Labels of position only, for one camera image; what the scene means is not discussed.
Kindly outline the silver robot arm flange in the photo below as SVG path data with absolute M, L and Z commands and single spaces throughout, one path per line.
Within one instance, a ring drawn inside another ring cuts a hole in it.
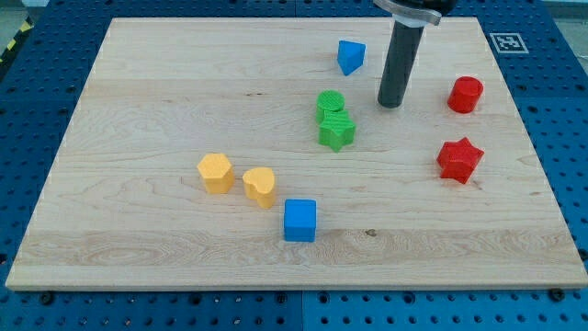
M 373 4 L 390 13 L 395 22 L 409 28 L 438 26 L 458 0 L 373 0 Z

